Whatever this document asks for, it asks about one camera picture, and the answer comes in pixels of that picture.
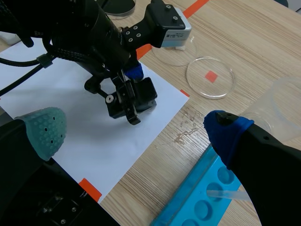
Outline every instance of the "wooden table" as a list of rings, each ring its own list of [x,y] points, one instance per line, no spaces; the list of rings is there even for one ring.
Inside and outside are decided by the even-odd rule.
[[[114,23],[137,23],[149,2],[137,0],[135,13]],[[165,2],[185,10],[195,0]],[[205,99],[189,87],[186,66],[166,65],[151,51],[141,59],[190,94],[190,100],[101,203],[122,226],[149,225],[160,213],[209,145],[203,127],[207,113],[223,109],[240,114],[273,81],[301,73],[301,16],[273,0],[210,0],[189,22],[198,55],[231,65],[237,85],[225,99]],[[301,139],[287,144],[301,149]],[[251,226],[260,222],[251,203],[232,201],[220,225]]]

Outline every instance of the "clear petri dish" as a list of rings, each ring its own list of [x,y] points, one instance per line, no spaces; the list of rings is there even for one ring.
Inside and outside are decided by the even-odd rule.
[[[136,0],[108,0],[103,7],[106,14],[112,20],[120,20],[133,14]]]
[[[194,91],[209,99],[226,97],[236,84],[232,69],[210,56],[202,56],[190,62],[186,78]]]
[[[197,57],[198,52],[194,36],[189,37],[183,47],[152,47],[152,51],[160,61],[172,66],[188,65]]]

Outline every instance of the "orange square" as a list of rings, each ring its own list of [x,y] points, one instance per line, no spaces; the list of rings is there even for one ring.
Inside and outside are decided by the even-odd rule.
[[[209,71],[207,74],[206,74],[206,76],[205,76],[205,78],[207,78],[209,81],[211,81],[212,83],[214,83],[215,82],[215,80],[217,79],[217,74],[215,74],[213,71]]]
[[[87,180],[83,179],[79,182],[79,185],[96,201],[100,199],[102,194]]]

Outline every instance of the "white sheet of paper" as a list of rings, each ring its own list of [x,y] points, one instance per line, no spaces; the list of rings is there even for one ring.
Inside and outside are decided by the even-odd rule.
[[[18,43],[0,57],[33,60],[46,52],[41,40],[34,42],[32,48]],[[50,106],[61,108],[67,117],[67,134],[54,159],[77,182],[86,178],[102,193],[101,202],[188,98],[143,65],[145,76],[151,77],[157,90],[157,106],[140,114],[142,122],[132,126],[125,117],[110,118],[104,99],[85,91],[90,73],[74,62],[55,59],[53,63],[2,96],[0,106],[12,118]],[[0,65],[0,89],[32,68]],[[108,93],[115,91],[110,80],[102,87]]]

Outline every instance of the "screw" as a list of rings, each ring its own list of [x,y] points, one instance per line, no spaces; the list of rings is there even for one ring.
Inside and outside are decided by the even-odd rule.
[[[105,98],[105,102],[107,102],[108,104],[112,103],[114,100],[114,97],[112,95],[108,95],[106,98]]]
[[[55,200],[57,200],[57,201],[60,201],[60,200],[62,200],[63,199],[63,197],[61,197],[61,196],[56,196],[55,197]]]

